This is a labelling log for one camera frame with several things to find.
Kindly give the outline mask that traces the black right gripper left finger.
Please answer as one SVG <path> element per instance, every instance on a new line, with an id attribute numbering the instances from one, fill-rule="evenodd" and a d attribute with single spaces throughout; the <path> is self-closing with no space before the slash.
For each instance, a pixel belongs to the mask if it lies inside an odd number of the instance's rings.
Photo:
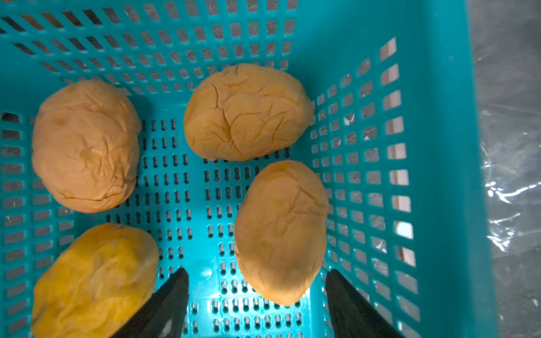
<path id="1" fill-rule="evenodd" d="M 181 337 L 188 299 L 189 276 L 180 268 L 112 338 Z"/>

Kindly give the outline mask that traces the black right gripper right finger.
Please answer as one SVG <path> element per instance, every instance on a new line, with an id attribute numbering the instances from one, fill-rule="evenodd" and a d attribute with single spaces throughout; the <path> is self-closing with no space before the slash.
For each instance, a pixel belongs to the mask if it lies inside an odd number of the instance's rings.
<path id="1" fill-rule="evenodd" d="M 327 274 L 325 291 L 336 338 L 402 338 L 338 270 Z"/>

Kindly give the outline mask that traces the yellow potato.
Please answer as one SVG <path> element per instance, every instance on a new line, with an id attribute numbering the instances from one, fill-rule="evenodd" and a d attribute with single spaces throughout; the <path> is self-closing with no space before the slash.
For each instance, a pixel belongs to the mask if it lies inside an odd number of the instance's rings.
<path id="1" fill-rule="evenodd" d="M 146 231 L 115 223 L 79 236 L 33 290 L 34 337 L 111 337 L 150 299 L 159 249 Z"/>

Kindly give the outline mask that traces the wrinkled potato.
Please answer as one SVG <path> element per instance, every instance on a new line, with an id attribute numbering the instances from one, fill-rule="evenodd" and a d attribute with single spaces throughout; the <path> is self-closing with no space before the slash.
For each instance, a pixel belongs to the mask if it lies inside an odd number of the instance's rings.
<path id="1" fill-rule="evenodd" d="M 70 84 L 39 107 L 32 165 L 60 205 L 107 211 L 135 188 L 140 131 L 139 115 L 120 89 L 98 80 Z"/>
<path id="2" fill-rule="evenodd" d="M 244 162 L 293 145 L 313 117 L 299 80 L 282 70 L 239 63 L 194 90 L 185 110 L 185 138 L 204 159 Z"/>

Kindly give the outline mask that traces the pink dotted clear bag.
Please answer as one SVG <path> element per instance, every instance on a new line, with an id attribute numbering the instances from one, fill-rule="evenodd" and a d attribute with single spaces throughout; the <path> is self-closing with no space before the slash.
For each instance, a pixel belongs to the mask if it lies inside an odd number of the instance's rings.
<path id="1" fill-rule="evenodd" d="M 540 336 L 540 3 L 469 1 L 502 337 Z"/>

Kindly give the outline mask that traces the teal plastic basket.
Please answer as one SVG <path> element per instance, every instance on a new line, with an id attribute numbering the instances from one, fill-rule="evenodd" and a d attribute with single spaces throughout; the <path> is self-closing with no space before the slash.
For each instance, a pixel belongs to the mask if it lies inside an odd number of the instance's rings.
<path id="1" fill-rule="evenodd" d="M 237 63 L 290 73 L 314 108 L 287 149 L 245 163 L 192 152 L 183 113 L 204 78 Z M 142 122 L 138 183 L 81 214 L 32 168 L 39 105 L 103 80 Z M 233 222 L 267 165 L 301 161 L 330 211 L 321 272 L 293 306 L 257 294 Z M 182 337 L 332 337 L 338 270 L 404 337 L 497 337 L 464 1 L 3 1 L 1 336 L 29 337 L 43 272 L 93 225 L 149 232 L 158 285 L 190 277 Z"/>

